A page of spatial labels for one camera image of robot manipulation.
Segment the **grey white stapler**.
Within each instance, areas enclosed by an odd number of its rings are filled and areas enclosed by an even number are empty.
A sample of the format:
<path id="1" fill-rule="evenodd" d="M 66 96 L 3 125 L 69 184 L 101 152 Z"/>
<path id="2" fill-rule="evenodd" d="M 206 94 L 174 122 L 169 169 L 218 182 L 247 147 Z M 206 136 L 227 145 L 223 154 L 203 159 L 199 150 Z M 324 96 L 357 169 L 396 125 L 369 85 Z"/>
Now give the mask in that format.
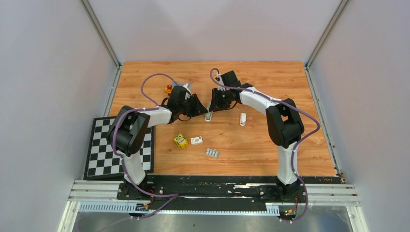
<path id="1" fill-rule="evenodd" d="M 206 121 L 206 122 L 210 122 L 211 119 L 212 119 L 213 111 L 210 110 L 211 103 L 212 103 L 212 102 L 209 102 L 209 103 L 208 103 L 208 106 L 207 106 L 207 111 L 208 111 L 208 112 L 205 114 L 205 121 Z"/>

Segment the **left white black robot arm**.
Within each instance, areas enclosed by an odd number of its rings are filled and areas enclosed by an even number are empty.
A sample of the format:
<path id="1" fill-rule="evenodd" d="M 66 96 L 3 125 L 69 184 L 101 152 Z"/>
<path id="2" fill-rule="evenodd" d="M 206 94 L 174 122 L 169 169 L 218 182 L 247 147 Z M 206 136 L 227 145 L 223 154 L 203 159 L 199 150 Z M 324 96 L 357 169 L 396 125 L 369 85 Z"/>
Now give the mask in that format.
<path id="1" fill-rule="evenodd" d="M 154 108 L 133 108 L 123 106 L 109 131 L 108 143 L 115 155 L 120 157 L 124 179 L 131 184 L 130 194 L 137 200 L 148 194 L 148 186 L 143 183 L 146 172 L 140 159 L 140 149 L 148 128 L 166 125 L 186 116 L 191 119 L 208 113 L 196 94 L 185 86 L 175 86 L 169 97 Z"/>

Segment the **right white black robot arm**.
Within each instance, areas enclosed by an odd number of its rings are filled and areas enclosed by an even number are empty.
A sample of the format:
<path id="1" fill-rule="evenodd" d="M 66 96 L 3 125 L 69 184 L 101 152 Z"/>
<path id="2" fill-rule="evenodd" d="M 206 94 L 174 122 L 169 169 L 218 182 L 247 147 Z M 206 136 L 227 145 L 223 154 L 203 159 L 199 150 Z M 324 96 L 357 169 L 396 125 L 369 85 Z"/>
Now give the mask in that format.
<path id="1" fill-rule="evenodd" d="M 301 140 L 304 125 L 294 101 L 272 98 L 248 83 L 241 84 L 234 71 L 224 74 L 218 72 L 212 80 L 217 88 L 212 90 L 209 111 L 229 110 L 231 104 L 238 103 L 247 105 L 266 117 L 269 137 L 278 147 L 276 195 L 279 200 L 288 202 L 301 184 L 297 178 L 294 157 L 297 155 L 296 144 Z"/>

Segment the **small white stapler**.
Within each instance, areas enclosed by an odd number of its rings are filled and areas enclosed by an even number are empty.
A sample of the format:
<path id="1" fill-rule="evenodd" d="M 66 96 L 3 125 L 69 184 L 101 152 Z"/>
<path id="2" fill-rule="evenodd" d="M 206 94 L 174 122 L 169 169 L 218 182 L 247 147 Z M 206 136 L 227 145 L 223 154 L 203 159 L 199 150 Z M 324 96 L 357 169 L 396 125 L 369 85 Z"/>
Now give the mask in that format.
<path id="1" fill-rule="evenodd" d="M 246 113 L 241 113 L 240 114 L 240 121 L 239 121 L 240 126 L 245 126 L 246 120 L 247 120 L 247 114 Z"/>

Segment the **white staple box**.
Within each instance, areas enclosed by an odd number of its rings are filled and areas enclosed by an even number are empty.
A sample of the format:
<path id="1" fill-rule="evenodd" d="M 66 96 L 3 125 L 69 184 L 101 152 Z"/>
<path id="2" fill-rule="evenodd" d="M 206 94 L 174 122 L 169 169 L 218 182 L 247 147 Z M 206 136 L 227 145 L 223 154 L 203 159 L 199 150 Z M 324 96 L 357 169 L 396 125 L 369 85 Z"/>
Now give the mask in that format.
<path id="1" fill-rule="evenodd" d="M 202 136 L 190 138 L 191 145 L 200 145 L 203 144 Z"/>

